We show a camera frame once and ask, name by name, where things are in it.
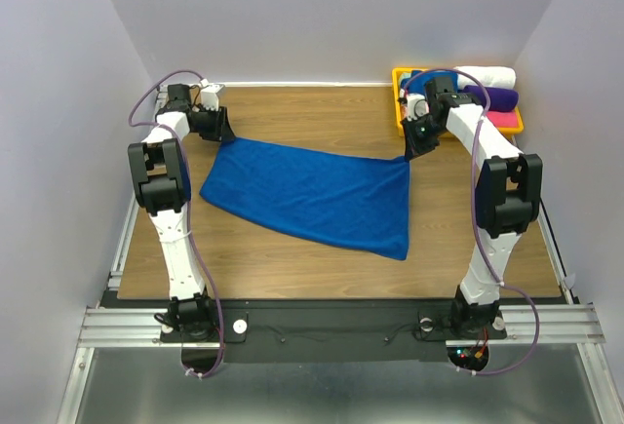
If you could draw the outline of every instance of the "purple rolled towel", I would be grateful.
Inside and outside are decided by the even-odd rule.
[[[491,100],[491,110],[497,112],[511,112],[518,105],[518,92],[514,90],[506,90],[503,88],[486,87],[489,99]],[[472,93],[479,98],[482,105],[486,105],[486,97],[478,86],[466,86],[464,93]]]

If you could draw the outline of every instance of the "yellow basket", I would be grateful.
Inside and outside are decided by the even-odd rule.
[[[404,73],[411,73],[412,70],[426,70],[427,67],[422,66],[412,66],[412,67],[398,67],[392,70],[392,94],[394,95],[394,109],[397,119],[397,129],[399,129],[399,136],[403,136],[403,126],[401,125],[401,104],[399,104],[399,78]],[[513,135],[519,134],[522,130],[525,129],[525,124],[523,124],[523,118],[520,115],[520,109],[516,107],[514,110],[516,114],[516,118],[518,119],[518,125],[516,127],[497,127],[498,130],[504,134],[505,136],[511,137]],[[443,136],[451,136],[449,133],[443,134]]]

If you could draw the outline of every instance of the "white wall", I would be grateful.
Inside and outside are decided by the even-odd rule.
[[[526,132],[576,291],[594,301],[624,390],[624,0],[553,0],[520,55]]]
[[[147,72],[109,0],[0,0],[0,422],[56,422],[131,196]]]
[[[389,81],[400,63],[511,64],[550,0],[112,0],[152,76]]]

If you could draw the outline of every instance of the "wooden tabletop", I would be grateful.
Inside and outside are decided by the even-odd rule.
[[[332,153],[394,158],[404,142],[390,88],[230,88],[222,99],[236,135]],[[188,136],[192,230],[225,298],[453,297],[475,245],[470,225],[470,157],[443,139],[411,162],[406,261],[297,239],[213,207],[198,195],[217,143]],[[530,225],[505,275],[535,296],[560,294],[539,226]],[[120,298],[167,298],[156,231],[136,218]]]

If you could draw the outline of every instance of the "blue towel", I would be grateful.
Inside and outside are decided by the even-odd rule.
[[[236,138],[221,144],[200,195],[303,239],[405,260],[410,164]]]
[[[411,76],[414,76],[416,73],[420,73],[420,71],[422,71],[422,70],[412,70],[411,71]],[[455,90],[458,91],[457,81],[458,81],[458,77],[459,76],[457,75],[457,73],[454,73],[452,71],[432,71],[432,72],[429,72],[429,73],[425,73],[424,75],[419,76],[418,78],[413,80],[409,84],[409,91],[408,91],[408,93],[410,93],[411,95],[424,95],[425,94],[425,83],[428,82],[429,80],[431,80],[432,78],[437,77],[437,76],[450,76],[450,79],[452,80],[452,83],[455,86]],[[403,86],[405,85],[405,83],[410,78],[405,78],[404,80],[402,80],[401,84],[399,85],[399,88],[403,89]]]

